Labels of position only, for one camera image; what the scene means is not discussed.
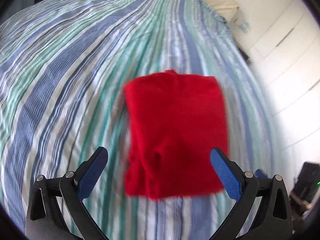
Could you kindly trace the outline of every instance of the white wall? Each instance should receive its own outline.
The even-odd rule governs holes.
[[[303,162],[320,163],[320,28],[301,0],[236,1],[251,28],[230,27],[282,135],[291,190]]]
[[[290,190],[305,161],[320,163],[320,29],[301,0],[292,1],[249,55],[282,134]]]
[[[235,39],[241,41],[241,47],[248,52],[261,36],[271,27],[277,18],[289,6],[292,0],[236,0],[240,5],[240,14],[250,27],[243,33],[230,23]]]

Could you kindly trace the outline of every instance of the metal screw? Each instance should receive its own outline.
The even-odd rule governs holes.
[[[252,178],[253,177],[253,173],[251,171],[246,171],[244,173],[244,175],[247,177],[247,178]]]
[[[41,181],[43,180],[43,175],[39,175],[37,178],[36,178],[37,181]]]
[[[71,178],[72,176],[73,176],[73,171],[68,171],[67,173],[66,173],[66,177],[67,178]]]
[[[276,175],[276,180],[281,181],[281,180],[282,180],[282,177],[277,174],[277,175]]]

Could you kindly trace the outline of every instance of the blue striped blanket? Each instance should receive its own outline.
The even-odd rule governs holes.
[[[215,76],[231,159],[274,174],[263,97],[225,20],[201,0],[45,0],[0,27],[0,202],[21,230],[36,176],[62,176],[103,146],[109,161],[84,204],[110,239],[209,238],[232,208],[225,192],[157,202],[124,193],[123,86],[166,69]]]

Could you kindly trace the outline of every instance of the clothing pile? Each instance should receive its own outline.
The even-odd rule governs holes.
[[[131,129],[125,191],[151,199],[219,192],[210,151],[228,155],[223,94],[214,77],[173,70],[124,88]]]

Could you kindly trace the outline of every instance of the blue gripper pad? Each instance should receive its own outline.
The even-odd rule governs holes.
[[[238,202],[241,197],[241,184],[216,149],[211,150],[210,161],[229,197]]]
[[[107,162],[108,152],[103,149],[79,180],[77,195],[80,201],[90,196]]]

